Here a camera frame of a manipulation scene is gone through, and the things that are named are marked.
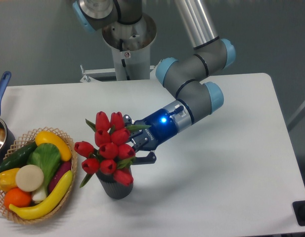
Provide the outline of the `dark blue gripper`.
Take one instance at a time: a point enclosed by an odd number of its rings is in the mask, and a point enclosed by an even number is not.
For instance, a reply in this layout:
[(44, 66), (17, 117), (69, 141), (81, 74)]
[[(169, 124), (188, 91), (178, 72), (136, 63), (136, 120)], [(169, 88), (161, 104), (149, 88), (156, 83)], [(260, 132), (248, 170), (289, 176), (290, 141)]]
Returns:
[(136, 157), (132, 162), (133, 165), (154, 164), (157, 158), (153, 150), (178, 134), (178, 129), (171, 115), (171, 112), (166, 109), (159, 109), (144, 119), (136, 121), (129, 115), (123, 116), (125, 126), (133, 124), (150, 126), (142, 129), (138, 135), (131, 137), (134, 141), (135, 151), (151, 151), (145, 157)]

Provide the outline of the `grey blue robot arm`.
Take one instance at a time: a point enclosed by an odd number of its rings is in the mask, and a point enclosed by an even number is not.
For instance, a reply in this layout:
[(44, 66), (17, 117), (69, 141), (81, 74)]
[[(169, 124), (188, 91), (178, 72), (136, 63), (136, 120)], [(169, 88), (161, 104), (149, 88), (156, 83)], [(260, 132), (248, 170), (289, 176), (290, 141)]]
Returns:
[[(236, 53), (232, 43), (221, 39), (202, 0), (175, 2), (192, 43), (194, 54), (183, 61), (166, 58), (156, 66), (155, 76), (174, 101), (144, 119), (126, 124), (143, 126), (133, 131), (135, 151), (148, 155), (134, 164), (150, 164), (154, 151), (165, 141), (212, 114), (224, 103), (221, 89), (204, 79), (232, 64)], [(156, 24), (142, 11), (140, 0), (76, 0), (73, 9), (83, 28), (102, 31), (111, 48), (117, 80), (150, 78), (150, 47), (156, 38)]]

